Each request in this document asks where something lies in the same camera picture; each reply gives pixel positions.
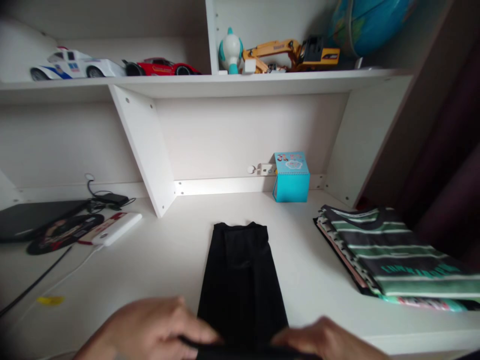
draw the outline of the toy wheel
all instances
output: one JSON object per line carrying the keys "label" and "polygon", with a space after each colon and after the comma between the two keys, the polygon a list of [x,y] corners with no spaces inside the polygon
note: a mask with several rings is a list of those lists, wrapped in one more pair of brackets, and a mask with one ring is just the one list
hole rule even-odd
{"label": "toy wheel", "polygon": [[179,66],[175,70],[175,75],[190,75],[190,69],[186,66]]}
{"label": "toy wheel", "polygon": [[100,69],[95,66],[90,66],[86,70],[86,76],[87,78],[104,78],[105,77],[104,73],[101,72]]}
{"label": "toy wheel", "polygon": [[125,64],[125,72],[127,76],[145,76],[145,70],[136,62],[127,62]]}
{"label": "toy wheel", "polygon": [[49,77],[42,70],[31,69],[30,75],[33,81],[50,80]]}

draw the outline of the yellow object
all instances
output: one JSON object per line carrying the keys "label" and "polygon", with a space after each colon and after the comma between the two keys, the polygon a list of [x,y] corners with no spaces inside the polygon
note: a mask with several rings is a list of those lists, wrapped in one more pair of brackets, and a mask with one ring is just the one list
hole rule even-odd
{"label": "yellow object", "polygon": [[57,306],[63,303],[64,300],[65,298],[63,296],[50,296],[50,297],[41,296],[36,299],[37,302],[46,306]]}
{"label": "yellow object", "polygon": [[303,44],[295,39],[287,39],[283,41],[270,41],[264,44],[258,45],[252,49],[243,50],[241,56],[243,61],[255,59],[256,74],[266,74],[269,72],[269,66],[260,60],[261,57],[287,53],[291,61],[290,72],[309,71],[309,70],[322,70],[335,66],[339,63],[340,49],[324,47],[321,51],[320,61],[304,61],[304,55],[306,47],[310,45],[310,37]]}

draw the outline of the white toy figure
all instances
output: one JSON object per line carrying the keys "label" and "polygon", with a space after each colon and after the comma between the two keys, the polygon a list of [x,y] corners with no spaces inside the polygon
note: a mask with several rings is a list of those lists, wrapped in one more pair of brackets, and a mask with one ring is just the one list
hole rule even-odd
{"label": "white toy figure", "polygon": [[244,45],[242,40],[234,32],[231,27],[228,28],[228,34],[220,42],[220,48],[218,49],[218,55],[220,57],[221,64],[224,69],[228,69],[229,74],[238,74],[240,59],[242,58],[242,52],[244,51]]}

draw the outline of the toy car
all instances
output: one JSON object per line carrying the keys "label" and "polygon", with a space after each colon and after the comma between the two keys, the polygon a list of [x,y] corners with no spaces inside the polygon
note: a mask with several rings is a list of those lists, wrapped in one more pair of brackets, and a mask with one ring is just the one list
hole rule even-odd
{"label": "toy car", "polygon": [[93,58],[66,47],[59,47],[47,61],[48,64],[30,69],[33,81],[125,76],[125,69],[113,61]]}
{"label": "toy car", "polygon": [[173,63],[163,57],[151,57],[142,62],[122,61],[127,76],[201,75],[200,71],[188,64]]}

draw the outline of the white toy police car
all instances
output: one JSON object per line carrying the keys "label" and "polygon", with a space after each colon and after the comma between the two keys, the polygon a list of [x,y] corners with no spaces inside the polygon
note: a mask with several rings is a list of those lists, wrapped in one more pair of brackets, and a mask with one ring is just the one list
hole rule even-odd
{"label": "white toy police car", "polygon": [[30,69],[34,81],[76,78],[123,77],[125,69],[108,59],[97,59],[77,50],[59,47],[48,64]]}

